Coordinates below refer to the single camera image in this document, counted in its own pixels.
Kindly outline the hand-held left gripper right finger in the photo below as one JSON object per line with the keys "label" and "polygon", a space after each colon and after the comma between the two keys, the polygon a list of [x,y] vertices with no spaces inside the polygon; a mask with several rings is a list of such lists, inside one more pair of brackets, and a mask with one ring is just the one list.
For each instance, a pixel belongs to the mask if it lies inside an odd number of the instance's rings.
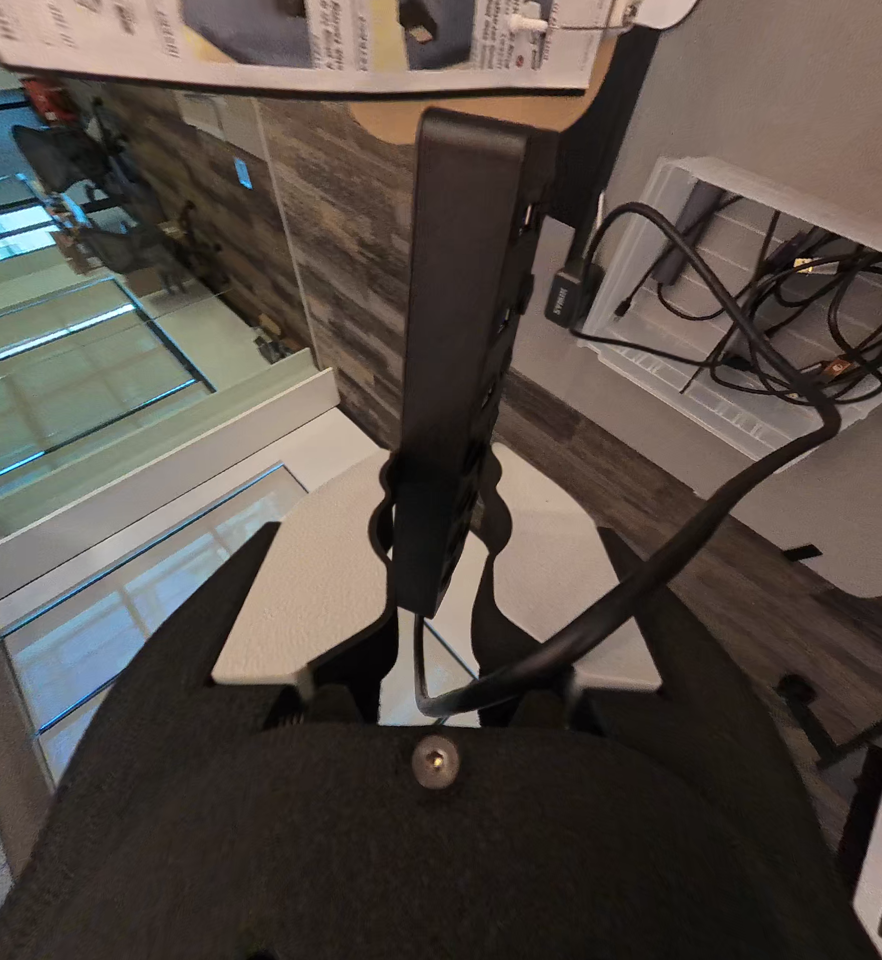
{"label": "hand-held left gripper right finger", "polygon": [[[495,606],[515,627],[546,642],[619,582],[591,516],[517,453],[495,447],[495,490],[511,522],[493,563]],[[572,667],[571,687],[655,692],[662,676],[635,619]]]}

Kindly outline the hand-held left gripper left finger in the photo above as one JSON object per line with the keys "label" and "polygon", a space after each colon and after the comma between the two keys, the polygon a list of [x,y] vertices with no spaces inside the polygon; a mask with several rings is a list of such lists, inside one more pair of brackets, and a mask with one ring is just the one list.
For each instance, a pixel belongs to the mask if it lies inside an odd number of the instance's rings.
{"label": "hand-held left gripper left finger", "polygon": [[379,706],[399,653],[391,566],[394,457],[377,450],[280,523],[222,647],[220,686],[345,686]]}

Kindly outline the clear plastic bin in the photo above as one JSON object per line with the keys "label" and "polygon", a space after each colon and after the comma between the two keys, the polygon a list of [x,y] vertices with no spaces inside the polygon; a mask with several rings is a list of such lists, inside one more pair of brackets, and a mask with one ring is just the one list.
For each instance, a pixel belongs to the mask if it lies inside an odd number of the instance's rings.
{"label": "clear plastic bin", "polygon": [[[700,185],[725,188],[743,198],[730,211],[719,213],[703,236],[703,257],[728,284],[747,281],[757,259],[762,228],[775,212],[782,215],[775,235],[777,243],[787,240],[789,229],[817,227],[839,235],[840,252],[861,243],[882,254],[879,218],[852,213],[715,157],[661,158],[640,201],[677,222]],[[696,330],[695,323],[670,317],[655,302],[651,279],[625,316],[615,318],[615,307],[666,244],[663,234],[650,222],[635,214],[625,216],[625,220],[624,228],[615,228],[618,239],[609,268],[586,321],[590,334],[615,341],[589,343],[600,361],[753,461],[820,427],[820,417],[809,407],[719,386],[706,373],[686,388],[687,381],[694,377],[690,366],[641,349],[652,347],[705,359],[732,322],[716,318]]]}

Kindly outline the large glass window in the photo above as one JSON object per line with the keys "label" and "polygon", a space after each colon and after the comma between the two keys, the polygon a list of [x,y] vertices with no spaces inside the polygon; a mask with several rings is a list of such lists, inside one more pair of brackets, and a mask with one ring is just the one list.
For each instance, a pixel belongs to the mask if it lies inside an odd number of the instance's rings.
{"label": "large glass window", "polygon": [[152,249],[0,307],[0,674],[55,784],[117,676],[309,486],[286,437],[339,403],[309,349]]}

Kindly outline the black office chair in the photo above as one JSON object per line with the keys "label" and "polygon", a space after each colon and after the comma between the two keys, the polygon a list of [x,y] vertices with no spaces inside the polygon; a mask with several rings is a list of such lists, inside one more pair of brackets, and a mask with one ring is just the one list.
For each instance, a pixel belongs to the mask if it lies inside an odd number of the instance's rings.
{"label": "black office chair", "polygon": [[91,272],[93,260],[124,277],[152,270],[171,293],[178,268],[159,228],[158,195],[125,159],[127,138],[111,136],[101,106],[91,103],[100,140],[81,126],[14,125],[10,134],[58,224],[55,245],[76,274]]}

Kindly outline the instruction poster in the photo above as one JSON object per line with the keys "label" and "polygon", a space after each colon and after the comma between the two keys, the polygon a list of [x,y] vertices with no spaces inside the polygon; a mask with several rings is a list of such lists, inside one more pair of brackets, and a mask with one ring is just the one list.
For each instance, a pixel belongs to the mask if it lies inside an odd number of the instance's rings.
{"label": "instruction poster", "polygon": [[11,68],[333,96],[585,90],[622,1],[0,1]]}

